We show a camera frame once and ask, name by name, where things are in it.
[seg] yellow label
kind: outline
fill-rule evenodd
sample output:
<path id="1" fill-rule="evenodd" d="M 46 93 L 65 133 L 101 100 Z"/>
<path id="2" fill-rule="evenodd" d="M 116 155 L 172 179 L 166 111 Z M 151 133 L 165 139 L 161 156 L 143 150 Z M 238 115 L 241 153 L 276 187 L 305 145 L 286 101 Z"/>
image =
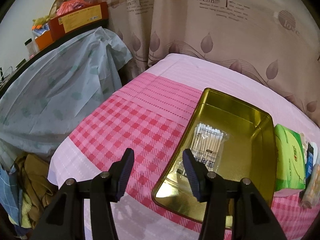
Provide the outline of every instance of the yellow label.
<path id="1" fill-rule="evenodd" d="M 61 17 L 65 33 L 101 19 L 100 5 L 91 6 Z"/>

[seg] pile of clothes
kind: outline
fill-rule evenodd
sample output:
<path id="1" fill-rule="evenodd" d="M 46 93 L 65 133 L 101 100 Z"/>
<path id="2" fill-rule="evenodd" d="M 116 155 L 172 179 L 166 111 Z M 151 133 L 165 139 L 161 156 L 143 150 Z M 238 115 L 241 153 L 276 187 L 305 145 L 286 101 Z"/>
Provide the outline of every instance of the pile of clothes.
<path id="1" fill-rule="evenodd" d="M 37 225 L 44 209 L 58 191 L 47 177 L 49 164 L 37 155 L 23 153 L 9 171 L 0 164 L 0 204 L 14 227 L 14 235 L 26 234 Z"/>

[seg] orange box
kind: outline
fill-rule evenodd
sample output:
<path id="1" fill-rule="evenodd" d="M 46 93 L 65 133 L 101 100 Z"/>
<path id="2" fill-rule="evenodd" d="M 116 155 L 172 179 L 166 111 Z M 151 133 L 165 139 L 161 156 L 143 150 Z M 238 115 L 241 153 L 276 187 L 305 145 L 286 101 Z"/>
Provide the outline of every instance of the orange box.
<path id="1" fill-rule="evenodd" d="M 107 2 L 90 4 L 49 21 L 52 40 L 56 41 L 66 33 L 70 33 L 98 20 L 109 18 Z"/>
<path id="2" fill-rule="evenodd" d="M 53 43 L 51 31 L 45 32 L 44 34 L 36 38 L 35 41 L 38 45 L 39 50 L 43 50 L 44 48 L 48 47 L 50 44 Z"/>

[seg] yellow plush toy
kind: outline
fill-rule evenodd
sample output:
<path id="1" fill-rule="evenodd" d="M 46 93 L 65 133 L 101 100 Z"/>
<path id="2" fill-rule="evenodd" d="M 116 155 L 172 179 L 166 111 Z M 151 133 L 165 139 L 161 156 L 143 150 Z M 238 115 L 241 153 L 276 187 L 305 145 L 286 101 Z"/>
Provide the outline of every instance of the yellow plush toy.
<path id="1" fill-rule="evenodd" d="M 49 15 L 46 15 L 44 17 L 40 17 L 36 20 L 33 21 L 33 27 L 32 30 L 34 29 L 40 29 L 47 21 L 49 21 Z"/>

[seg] pink tablecloth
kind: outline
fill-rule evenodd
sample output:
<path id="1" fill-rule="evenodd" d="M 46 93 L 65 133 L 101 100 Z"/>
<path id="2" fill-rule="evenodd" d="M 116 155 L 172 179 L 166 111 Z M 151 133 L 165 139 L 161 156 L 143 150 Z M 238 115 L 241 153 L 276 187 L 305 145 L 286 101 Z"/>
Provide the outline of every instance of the pink tablecloth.
<path id="1" fill-rule="evenodd" d="M 122 156 L 135 151 L 125 196 L 114 204 L 120 239 L 197 239 L 201 225 L 153 203 L 151 189 L 167 165 L 204 88 L 211 87 L 271 114 L 280 123 L 320 145 L 320 129 L 284 98 L 237 72 L 197 58 L 170 54 L 135 78 L 84 119 L 52 157 L 51 182 L 91 179 Z M 293 195 L 274 198 L 272 211 L 288 239 L 302 237 L 320 205 L 299 206 Z M 90 238 L 89 205 L 85 207 Z M 225 239 L 230 238 L 226 231 Z"/>

